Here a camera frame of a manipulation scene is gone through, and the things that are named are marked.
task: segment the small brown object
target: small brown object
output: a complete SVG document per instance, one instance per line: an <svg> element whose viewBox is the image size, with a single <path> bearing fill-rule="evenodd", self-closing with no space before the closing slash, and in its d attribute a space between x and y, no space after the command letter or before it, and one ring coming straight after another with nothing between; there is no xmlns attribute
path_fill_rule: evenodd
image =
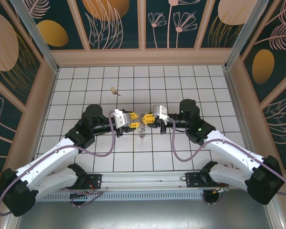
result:
<svg viewBox="0 0 286 229"><path fill-rule="evenodd" d="M114 87L111 88L111 92L112 92L113 94L117 94L118 96L121 96L120 94L118 94L118 92L115 90Z"/></svg>

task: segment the white grid floor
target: white grid floor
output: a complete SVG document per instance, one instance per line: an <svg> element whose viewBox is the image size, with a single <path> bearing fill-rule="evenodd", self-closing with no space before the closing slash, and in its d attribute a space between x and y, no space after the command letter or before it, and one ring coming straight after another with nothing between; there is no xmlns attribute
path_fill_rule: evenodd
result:
<svg viewBox="0 0 286 229"><path fill-rule="evenodd" d="M115 87L121 96L113 95ZM201 116L229 139L244 146L227 84L221 66L130 66L61 68L47 115L37 157L51 149L71 129L89 104L100 104L103 114L125 109L146 114L156 104L179 113L183 99L195 99ZM96 157L82 153L57 169L77 163L86 172L132 172L201 169L210 160L231 167L216 152L201 151L189 162L178 161L171 148L171 134L160 135L160 129L146 128L116 138L114 153ZM176 134L176 150L188 158L199 146L184 133ZM88 150L108 152L111 136L102 135Z"/></svg>

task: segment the metal spring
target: metal spring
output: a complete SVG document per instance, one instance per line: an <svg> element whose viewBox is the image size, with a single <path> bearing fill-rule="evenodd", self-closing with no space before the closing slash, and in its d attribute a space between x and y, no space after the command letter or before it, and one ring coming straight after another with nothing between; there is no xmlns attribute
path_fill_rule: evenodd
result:
<svg viewBox="0 0 286 229"><path fill-rule="evenodd" d="M142 144L143 144L143 138L145 137L145 134L146 134L145 123L142 120L143 117L144 117L144 114L140 114L139 115L139 118L141 119L141 121L140 121L140 125L139 125L139 128L138 128L139 136L140 136L140 138L142 140Z"/></svg>

